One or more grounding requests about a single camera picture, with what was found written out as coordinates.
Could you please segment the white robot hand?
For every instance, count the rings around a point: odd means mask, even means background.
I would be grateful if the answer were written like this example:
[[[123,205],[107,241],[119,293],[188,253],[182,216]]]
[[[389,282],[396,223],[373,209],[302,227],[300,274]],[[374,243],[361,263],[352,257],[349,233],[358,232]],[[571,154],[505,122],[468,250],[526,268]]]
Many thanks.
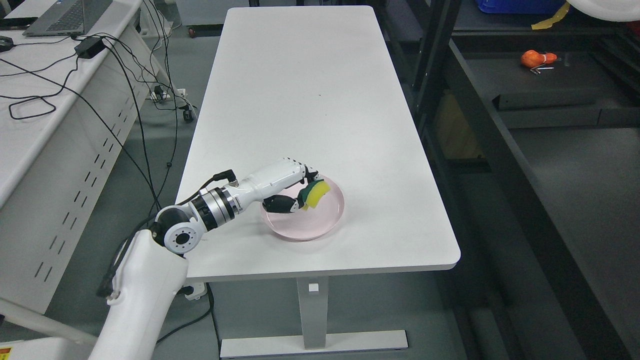
[[[235,213],[242,214],[252,203],[262,203],[270,214],[294,214],[306,203],[301,198],[279,194],[300,182],[306,188],[321,180],[317,170],[291,158],[281,158],[238,181],[235,186]]]

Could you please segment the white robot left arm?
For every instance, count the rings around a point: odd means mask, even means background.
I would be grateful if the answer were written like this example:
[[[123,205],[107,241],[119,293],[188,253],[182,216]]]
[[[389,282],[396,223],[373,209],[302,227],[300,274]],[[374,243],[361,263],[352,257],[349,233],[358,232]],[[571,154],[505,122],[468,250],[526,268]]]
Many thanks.
[[[89,358],[149,360],[189,262],[203,235],[253,203],[272,214],[317,207],[330,185],[313,167],[284,157],[238,179],[213,175],[196,193],[142,220],[115,253],[98,289],[109,312]]]

